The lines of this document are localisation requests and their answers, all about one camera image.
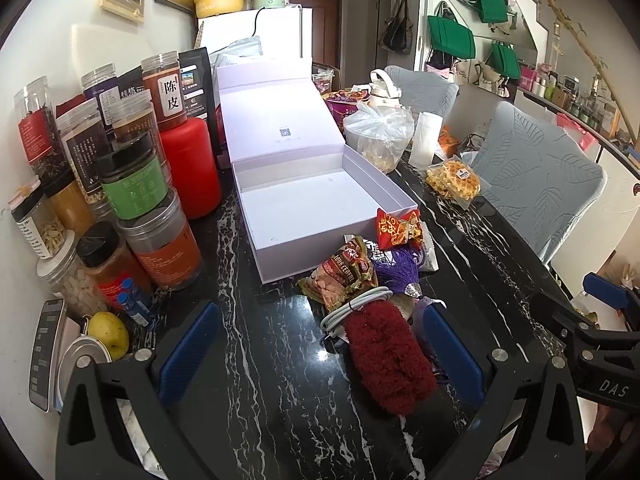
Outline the red plastic canister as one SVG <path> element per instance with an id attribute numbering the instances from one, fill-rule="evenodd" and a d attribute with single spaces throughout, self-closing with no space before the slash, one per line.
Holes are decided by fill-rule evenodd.
<path id="1" fill-rule="evenodd" d="M 211 214 L 221 203 L 222 187 L 206 122 L 190 117 L 162 132 L 160 140 L 186 218 Z"/>

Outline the silver purple snack bag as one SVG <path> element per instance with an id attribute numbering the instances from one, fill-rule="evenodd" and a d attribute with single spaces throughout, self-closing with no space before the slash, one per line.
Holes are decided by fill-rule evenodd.
<path id="1" fill-rule="evenodd" d="M 418 244 L 405 244 L 383 250 L 373 240 L 363 240 L 367 253 L 376 270 L 399 269 L 401 266 L 408 268 L 412 262 L 419 272 L 436 272 L 439 269 L 434 240 L 428 232 L 426 223 L 419 222 L 423 238 Z"/>

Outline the yellow green apple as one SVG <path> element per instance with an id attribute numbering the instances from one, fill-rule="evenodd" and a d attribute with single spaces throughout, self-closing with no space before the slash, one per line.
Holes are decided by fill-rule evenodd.
<path id="1" fill-rule="evenodd" d="M 120 360 L 128 352 L 128 330 L 112 312 L 96 312 L 88 322 L 87 334 L 102 342 L 113 361 Z"/>

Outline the grey chair far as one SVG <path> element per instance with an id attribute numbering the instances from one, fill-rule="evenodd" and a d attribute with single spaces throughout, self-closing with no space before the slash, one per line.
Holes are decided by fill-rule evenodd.
<path id="1" fill-rule="evenodd" d="M 400 104 L 415 115 L 432 113 L 446 120 L 454 108 L 459 86 L 431 72 L 414 72 L 390 65 L 385 69 L 400 90 Z"/>

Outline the white seed jar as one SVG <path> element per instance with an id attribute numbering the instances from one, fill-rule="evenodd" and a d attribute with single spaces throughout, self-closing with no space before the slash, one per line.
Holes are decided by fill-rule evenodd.
<path id="1" fill-rule="evenodd" d="M 66 240 L 53 258 L 39 260 L 36 273 L 56 298 L 66 302 L 68 312 L 76 318 L 107 310 L 96 283 L 75 252 L 73 240 Z"/>

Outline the dark label spice jar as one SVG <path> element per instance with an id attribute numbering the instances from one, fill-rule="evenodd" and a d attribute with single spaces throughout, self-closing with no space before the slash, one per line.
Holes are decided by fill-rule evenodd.
<path id="1" fill-rule="evenodd" d="M 95 98 L 88 99 L 56 120 L 64 154 L 80 192 L 91 209 L 106 200 L 96 160 L 111 151 L 111 143 Z"/>

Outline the clear plastic bag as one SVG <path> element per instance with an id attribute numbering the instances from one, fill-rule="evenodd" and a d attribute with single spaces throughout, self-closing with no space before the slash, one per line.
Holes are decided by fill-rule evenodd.
<path id="1" fill-rule="evenodd" d="M 343 120 L 347 145 L 373 166 L 389 174 L 411 141 L 416 122 L 403 106 L 372 107 L 363 102 Z"/>

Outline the red gold snack packet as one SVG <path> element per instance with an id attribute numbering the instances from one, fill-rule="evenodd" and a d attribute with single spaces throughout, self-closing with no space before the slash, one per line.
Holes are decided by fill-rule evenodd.
<path id="1" fill-rule="evenodd" d="M 376 240 L 381 250 L 391 250 L 407 244 L 419 248 L 424 242 L 420 211 L 417 209 L 410 210 L 400 217 L 378 209 L 375 225 Z"/>

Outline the orange label clear jar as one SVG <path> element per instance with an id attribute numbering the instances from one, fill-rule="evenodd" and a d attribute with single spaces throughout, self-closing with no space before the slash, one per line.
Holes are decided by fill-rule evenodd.
<path id="1" fill-rule="evenodd" d="M 198 278 L 203 258 L 174 188 L 154 209 L 118 220 L 116 228 L 160 288 L 183 289 Z"/>

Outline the green tote bag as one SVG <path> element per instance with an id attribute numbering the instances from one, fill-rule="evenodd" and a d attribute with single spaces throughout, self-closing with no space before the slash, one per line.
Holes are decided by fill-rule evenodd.
<path id="1" fill-rule="evenodd" d="M 462 60 L 475 58 L 476 47 L 472 30 L 457 21 L 454 12 L 445 1 L 441 1 L 436 6 L 435 13 L 427 17 L 427 27 L 434 50 Z"/>

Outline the packaged waffles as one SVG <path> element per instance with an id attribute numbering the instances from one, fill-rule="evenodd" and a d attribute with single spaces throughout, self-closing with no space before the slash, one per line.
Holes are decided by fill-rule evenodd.
<path id="1" fill-rule="evenodd" d="M 480 177 L 456 158 L 428 167 L 425 181 L 440 197 L 463 209 L 469 208 L 482 189 Z"/>

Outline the white refrigerator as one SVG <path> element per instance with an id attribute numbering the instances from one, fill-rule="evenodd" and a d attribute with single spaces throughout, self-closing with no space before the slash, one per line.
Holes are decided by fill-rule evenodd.
<path id="1" fill-rule="evenodd" d="M 259 55 L 310 61 L 312 11 L 294 4 L 201 18 L 198 38 L 213 62 Z"/>

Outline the brown red snack packet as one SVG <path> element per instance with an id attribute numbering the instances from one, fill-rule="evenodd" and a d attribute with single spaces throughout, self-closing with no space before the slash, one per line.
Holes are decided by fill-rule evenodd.
<path id="1" fill-rule="evenodd" d="M 346 242 L 297 285 L 305 296 L 333 312 L 363 292 L 378 287 L 378 278 L 364 239 L 347 235 Z"/>

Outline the red label tall jar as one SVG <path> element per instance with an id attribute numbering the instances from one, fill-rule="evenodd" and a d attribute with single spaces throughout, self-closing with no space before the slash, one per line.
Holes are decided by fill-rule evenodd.
<path id="1" fill-rule="evenodd" d="M 43 185 L 49 185 L 68 169 L 60 143 L 46 76 L 26 84 L 14 96 L 17 127 L 29 165 Z"/>

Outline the dark red fluffy scrunchie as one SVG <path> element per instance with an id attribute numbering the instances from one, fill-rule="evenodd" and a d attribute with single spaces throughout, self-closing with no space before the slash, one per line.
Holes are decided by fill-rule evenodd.
<path id="1" fill-rule="evenodd" d="M 366 304 L 344 327 L 361 382 L 381 408 L 407 416 L 436 391 L 431 362 L 391 302 Z"/>

